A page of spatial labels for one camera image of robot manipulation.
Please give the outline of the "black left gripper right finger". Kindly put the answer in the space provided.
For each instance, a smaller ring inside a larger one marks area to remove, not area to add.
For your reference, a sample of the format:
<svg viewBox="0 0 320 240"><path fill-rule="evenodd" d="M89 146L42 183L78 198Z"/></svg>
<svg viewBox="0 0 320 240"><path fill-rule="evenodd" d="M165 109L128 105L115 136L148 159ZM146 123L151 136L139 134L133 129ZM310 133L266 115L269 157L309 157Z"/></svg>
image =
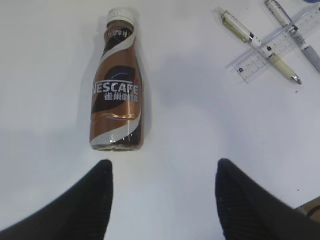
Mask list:
<svg viewBox="0 0 320 240"><path fill-rule="evenodd" d="M217 162L215 198L227 240L318 240L320 224L273 196L231 160Z"/></svg>

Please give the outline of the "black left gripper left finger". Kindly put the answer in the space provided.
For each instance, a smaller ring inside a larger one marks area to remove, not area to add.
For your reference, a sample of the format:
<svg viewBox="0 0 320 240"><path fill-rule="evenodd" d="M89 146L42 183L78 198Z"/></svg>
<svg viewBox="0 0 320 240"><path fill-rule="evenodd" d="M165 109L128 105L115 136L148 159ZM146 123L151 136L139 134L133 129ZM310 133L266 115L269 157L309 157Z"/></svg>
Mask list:
<svg viewBox="0 0 320 240"><path fill-rule="evenodd" d="M54 201L1 230L2 240L103 240L113 203L113 165L99 161Z"/></svg>

